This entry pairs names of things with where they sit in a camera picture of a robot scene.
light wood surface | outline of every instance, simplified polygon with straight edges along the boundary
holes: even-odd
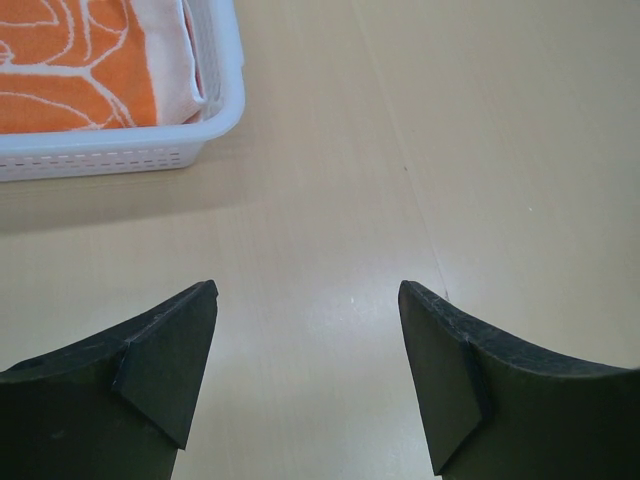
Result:
[[[0,185],[0,369],[205,278],[174,479],[433,478],[396,292],[640,365],[640,4],[237,0],[247,110],[184,171]]]

table surface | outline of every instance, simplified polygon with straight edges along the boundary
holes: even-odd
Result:
[[[432,478],[396,294],[640,365],[640,3],[237,0],[247,109],[187,170],[0,186],[0,368],[201,279],[182,479]]]

black plastic part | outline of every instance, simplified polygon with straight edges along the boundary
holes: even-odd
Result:
[[[640,478],[640,371],[525,342],[415,282],[399,305],[436,474]]]
[[[167,480],[217,315],[212,281],[0,373],[0,478]]]

basket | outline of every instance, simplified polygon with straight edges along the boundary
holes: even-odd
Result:
[[[205,142],[244,110],[244,55],[233,0],[187,0],[201,88],[196,123],[161,127],[0,135],[0,182],[168,170],[191,165]]]

folded cloth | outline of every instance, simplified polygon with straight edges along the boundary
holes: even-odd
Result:
[[[0,133],[187,121],[204,103],[183,0],[0,2]]]

